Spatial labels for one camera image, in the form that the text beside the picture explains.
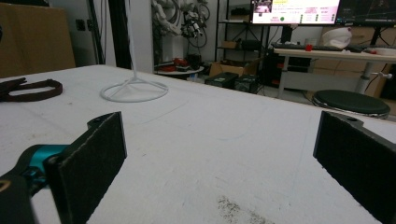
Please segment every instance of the cardboard box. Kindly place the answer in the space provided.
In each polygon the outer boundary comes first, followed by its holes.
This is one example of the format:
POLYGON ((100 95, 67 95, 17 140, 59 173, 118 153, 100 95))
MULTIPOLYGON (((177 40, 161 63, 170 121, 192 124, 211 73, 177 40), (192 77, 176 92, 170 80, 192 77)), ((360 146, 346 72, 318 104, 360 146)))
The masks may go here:
POLYGON ((238 62, 232 60, 214 62, 210 66, 209 76, 213 77, 224 72, 236 73, 239 76, 256 75, 257 67, 259 66, 261 60, 262 58, 255 59, 251 62, 238 62))
POLYGON ((250 22, 250 16, 249 15, 231 15, 230 20, 237 20, 237 21, 245 21, 245 22, 250 22))
POLYGON ((0 3, 0 26, 0 77, 76 67, 62 9, 0 3))
POLYGON ((225 49, 235 49, 237 43, 235 41, 223 41, 221 47, 225 49))

